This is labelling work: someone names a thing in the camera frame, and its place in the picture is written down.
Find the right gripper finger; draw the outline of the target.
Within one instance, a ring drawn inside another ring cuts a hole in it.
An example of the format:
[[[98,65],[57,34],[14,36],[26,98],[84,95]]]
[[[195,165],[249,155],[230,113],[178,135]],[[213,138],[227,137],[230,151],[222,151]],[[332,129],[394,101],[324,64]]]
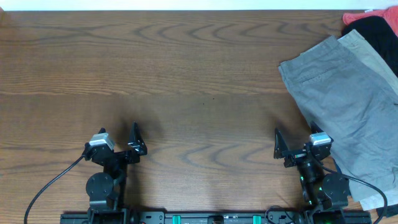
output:
[[[289,148],[283,139],[282,133],[277,128],[275,128],[274,133],[275,133],[274,159],[281,159],[287,155]]]
[[[322,133],[323,130],[314,122],[310,122],[310,129],[312,134]]]

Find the grey shorts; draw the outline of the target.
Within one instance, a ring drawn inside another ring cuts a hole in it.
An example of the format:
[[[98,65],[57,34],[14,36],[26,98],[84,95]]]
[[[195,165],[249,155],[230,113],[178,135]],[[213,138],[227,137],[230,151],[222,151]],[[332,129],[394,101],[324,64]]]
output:
[[[397,94],[386,80],[331,36],[279,72],[307,122],[334,142],[343,174],[382,190],[397,202]]]

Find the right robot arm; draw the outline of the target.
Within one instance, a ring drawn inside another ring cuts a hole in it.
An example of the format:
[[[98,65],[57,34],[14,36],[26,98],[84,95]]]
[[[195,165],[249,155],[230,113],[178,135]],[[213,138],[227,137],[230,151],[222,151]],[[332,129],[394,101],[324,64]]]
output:
[[[348,179],[339,173],[325,173],[321,161],[331,152],[333,139],[314,122],[311,135],[301,149],[290,150],[282,133],[275,129],[274,158],[283,159],[284,167],[296,167],[307,208],[286,217],[291,223],[345,223],[343,207],[348,205]]]

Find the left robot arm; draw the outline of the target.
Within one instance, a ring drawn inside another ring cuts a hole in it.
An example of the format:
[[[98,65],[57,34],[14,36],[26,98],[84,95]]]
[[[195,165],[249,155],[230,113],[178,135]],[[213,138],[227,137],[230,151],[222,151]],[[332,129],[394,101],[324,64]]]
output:
[[[90,198],[88,223],[134,221],[130,209],[124,205],[127,166],[140,162],[140,157],[147,155],[147,146],[136,122],[132,124],[127,145],[130,150],[116,152],[115,143],[104,128],[85,144],[83,158],[103,167],[102,172],[93,174],[86,183]]]

